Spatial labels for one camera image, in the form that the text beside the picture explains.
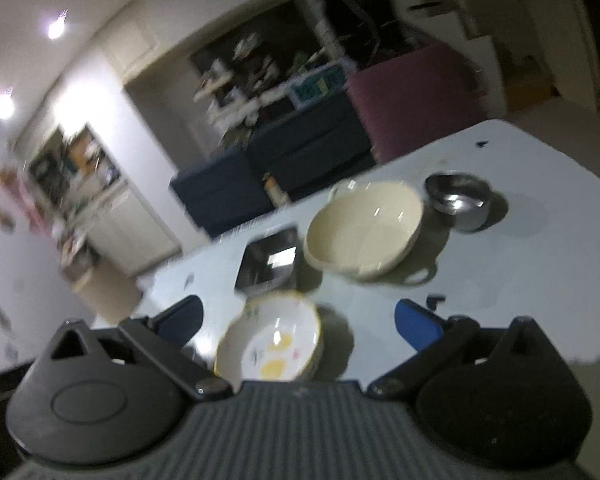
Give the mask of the white kitchen cabinet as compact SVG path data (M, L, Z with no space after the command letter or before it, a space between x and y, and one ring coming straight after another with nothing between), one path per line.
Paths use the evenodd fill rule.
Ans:
M99 255L127 276L173 257L180 245L124 182L99 194L74 219Z

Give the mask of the beige waste bin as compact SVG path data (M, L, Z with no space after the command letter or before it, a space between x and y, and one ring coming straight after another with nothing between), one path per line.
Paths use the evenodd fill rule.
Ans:
M128 318L143 298L132 278L89 250L79 252L60 272L84 304L112 325Z

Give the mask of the cluttered white shelf unit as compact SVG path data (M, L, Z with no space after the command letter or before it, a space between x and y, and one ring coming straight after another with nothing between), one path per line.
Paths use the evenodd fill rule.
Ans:
M189 59L200 73L194 101L208 104L207 122L219 136L268 119L274 105L302 110L355 70L318 40L294 0L240 23Z

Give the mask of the dark blue sofa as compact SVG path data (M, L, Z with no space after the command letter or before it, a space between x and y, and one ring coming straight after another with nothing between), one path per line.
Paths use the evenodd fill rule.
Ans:
M372 144L350 99L337 92L270 122L204 166L179 172L170 188L210 238L275 209L272 178L293 202L375 166Z

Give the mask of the round stainless steel bowl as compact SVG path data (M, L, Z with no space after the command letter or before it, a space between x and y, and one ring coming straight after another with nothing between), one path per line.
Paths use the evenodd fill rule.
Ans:
M431 207L453 229L476 232L488 221L493 191L485 180L458 171L436 172L424 188Z

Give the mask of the white lemon pattern bowl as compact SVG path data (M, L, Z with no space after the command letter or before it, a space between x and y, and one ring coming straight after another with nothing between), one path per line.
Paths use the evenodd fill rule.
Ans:
M213 371L238 390L243 382L312 378L324 349L317 306L300 292L268 292L248 300L227 327Z

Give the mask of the square stainless steel container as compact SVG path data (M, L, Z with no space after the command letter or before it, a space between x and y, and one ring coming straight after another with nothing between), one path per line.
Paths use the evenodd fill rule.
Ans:
M242 254L234 291L246 298L295 289L300 240L296 226L254 238Z

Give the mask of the cream ceramic handled bowl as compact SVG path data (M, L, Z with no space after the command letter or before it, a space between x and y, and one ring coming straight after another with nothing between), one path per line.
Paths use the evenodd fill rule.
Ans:
M369 281L392 271L419 237L425 205L404 182L340 181L312 218L303 255L313 269Z

